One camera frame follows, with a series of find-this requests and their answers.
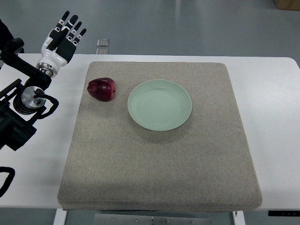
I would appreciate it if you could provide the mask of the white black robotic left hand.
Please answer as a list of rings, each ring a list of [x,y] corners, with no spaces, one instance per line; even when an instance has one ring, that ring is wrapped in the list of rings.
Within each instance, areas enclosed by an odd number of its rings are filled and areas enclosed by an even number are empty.
[[[77,15],[68,18],[69,14],[67,10],[48,34],[41,48],[42,58],[36,65],[38,70],[51,78],[71,61],[78,43],[87,31],[86,28],[80,30],[82,22],[78,21]]]

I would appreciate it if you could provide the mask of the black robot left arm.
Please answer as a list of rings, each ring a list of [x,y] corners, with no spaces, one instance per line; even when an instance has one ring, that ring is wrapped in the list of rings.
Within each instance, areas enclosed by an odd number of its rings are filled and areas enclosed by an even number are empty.
[[[59,106],[56,98],[45,94],[51,78],[21,59],[24,42],[14,38],[8,27],[0,24],[0,59],[28,76],[25,84],[17,79],[0,92],[0,146],[12,150],[22,147],[36,132],[37,120],[51,115]]]

